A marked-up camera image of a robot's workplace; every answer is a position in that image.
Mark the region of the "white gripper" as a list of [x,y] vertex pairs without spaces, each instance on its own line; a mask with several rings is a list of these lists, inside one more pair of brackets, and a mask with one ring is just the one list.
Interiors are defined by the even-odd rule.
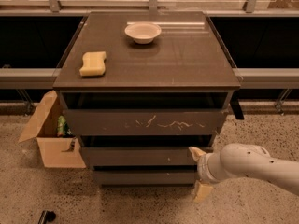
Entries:
[[196,203],[203,201],[213,190],[213,187],[209,184],[217,184],[219,180],[215,178],[209,170],[208,161],[211,154],[206,154],[205,151],[198,147],[189,147],[189,151],[192,154],[192,158],[197,162],[197,172],[199,180],[194,185],[194,197],[193,200]]

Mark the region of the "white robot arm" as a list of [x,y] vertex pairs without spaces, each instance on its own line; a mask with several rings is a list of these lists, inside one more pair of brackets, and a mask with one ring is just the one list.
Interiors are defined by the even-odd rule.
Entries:
[[281,189],[299,194],[299,162],[271,157],[261,146],[232,143],[221,151],[205,153],[198,147],[189,147],[197,164],[194,200],[203,201],[213,186],[230,178],[259,179]]

